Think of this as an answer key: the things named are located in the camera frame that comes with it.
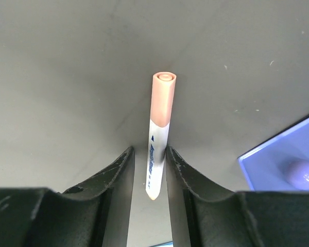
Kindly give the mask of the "white marker pink cap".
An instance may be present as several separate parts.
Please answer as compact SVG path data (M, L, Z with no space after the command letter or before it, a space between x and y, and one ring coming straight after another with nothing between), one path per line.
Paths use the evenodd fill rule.
M152 78L145 190L151 200L160 194L176 75L158 72Z

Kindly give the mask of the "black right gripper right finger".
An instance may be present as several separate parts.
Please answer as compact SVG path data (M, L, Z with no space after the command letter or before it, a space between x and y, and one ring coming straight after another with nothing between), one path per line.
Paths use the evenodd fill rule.
M166 149L174 246L309 246L309 192L230 191Z

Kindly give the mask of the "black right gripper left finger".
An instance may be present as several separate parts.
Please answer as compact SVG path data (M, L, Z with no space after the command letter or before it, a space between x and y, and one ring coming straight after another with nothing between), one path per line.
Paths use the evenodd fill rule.
M126 246L135 154L63 193L0 188L0 246Z

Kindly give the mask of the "purple plastic drawer bin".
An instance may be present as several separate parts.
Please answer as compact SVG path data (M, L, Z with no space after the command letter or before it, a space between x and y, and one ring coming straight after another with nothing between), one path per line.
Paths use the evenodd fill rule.
M254 191L309 191L309 117L238 158Z

